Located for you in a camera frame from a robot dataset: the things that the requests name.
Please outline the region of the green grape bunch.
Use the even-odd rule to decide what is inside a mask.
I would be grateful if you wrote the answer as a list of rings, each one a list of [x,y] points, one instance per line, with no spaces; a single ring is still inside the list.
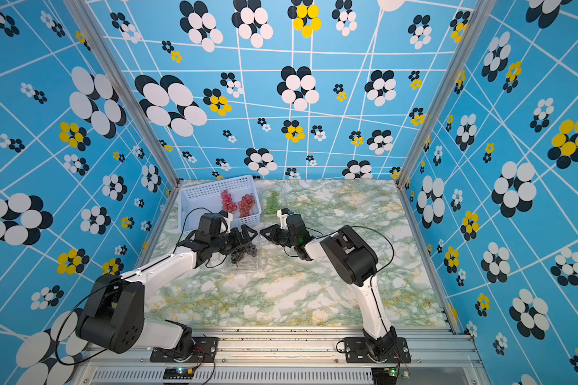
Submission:
[[[271,194],[265,200],[264,213],[266,215],[276,215],[277,211],[281,209],[281,203],[279,200],[279,191],[272,191]]]

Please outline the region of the clear plastic clamshell container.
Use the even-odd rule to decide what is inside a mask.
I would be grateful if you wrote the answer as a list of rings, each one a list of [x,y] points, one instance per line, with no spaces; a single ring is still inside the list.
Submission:
[[[287,193],[281,186],[264,186],[258,190],[258,198],[261,204],[261,221],[277,221],[277,212],[288,208]]]

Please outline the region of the red grape bunch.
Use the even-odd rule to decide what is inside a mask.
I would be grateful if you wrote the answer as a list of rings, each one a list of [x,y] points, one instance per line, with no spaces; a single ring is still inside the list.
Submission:
[[[238,205],[233,200],[231,193],[228,190],[224,190],[221,192],[221,199],[222,199],[222,211],[227,213],[235,213],[237,212]]]
[[[239,207],[239,214],[241,218],[246,218],[252,215],[253,210],[255,208],[255,197],[253,194],[246,194],[241,198],[241,201],[238,203]]]

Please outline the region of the black grape bunch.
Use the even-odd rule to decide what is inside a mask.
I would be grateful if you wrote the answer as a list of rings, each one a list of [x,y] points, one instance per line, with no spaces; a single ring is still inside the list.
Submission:
[[[237,266],[237,264],[239,264],[241,261],[243,261],[244,258],[246,258],[246,257],[255,258],[257,256],[257,254],[258,254],[257,247],[255,247],[255,255],[247,255],[245,253],[244,253],[244,255],[232,255],[231,254],[231,263],[233,265]]]

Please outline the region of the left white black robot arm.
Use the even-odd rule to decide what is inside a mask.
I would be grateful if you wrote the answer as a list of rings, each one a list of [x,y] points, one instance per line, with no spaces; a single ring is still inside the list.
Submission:
[[[192,329],[179,322],[145,317],[145,302],[175,278],[206,264],[213,254],[229,256],[252,245],[258,232],[249,226],[224,233],[194,230],[172,253],[121,276],[99,277],[78,317],[78,338],[117,354],[152,348],[178,360],[195,350]]]

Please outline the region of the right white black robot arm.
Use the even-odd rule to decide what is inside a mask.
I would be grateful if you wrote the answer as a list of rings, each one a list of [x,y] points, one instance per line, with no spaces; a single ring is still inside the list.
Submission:
[[[304,261],[329,260],[357,297],[370,357],[378,362],[390,357],[398,335],[385,314],[379,294],[378,256],[352,227],[343,226],[335,233],[313,237],[303,226],[273,225],[261,234],[274,245],[295,250]]]

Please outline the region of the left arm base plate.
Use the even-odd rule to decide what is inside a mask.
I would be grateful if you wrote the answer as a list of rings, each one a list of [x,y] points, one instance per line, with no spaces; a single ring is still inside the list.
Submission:
[[[172,350],[154,348],[149,361],[164,364],[212,363],[218,350],[218,343],[217,337],[190,337]]]

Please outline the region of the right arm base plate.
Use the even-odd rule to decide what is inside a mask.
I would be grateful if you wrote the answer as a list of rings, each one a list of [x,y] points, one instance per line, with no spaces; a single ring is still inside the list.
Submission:
[[[405,338],[396,338],[393,344],[371,338],[347,337],[341,342],[348,364],[410,364],[412,357]]]

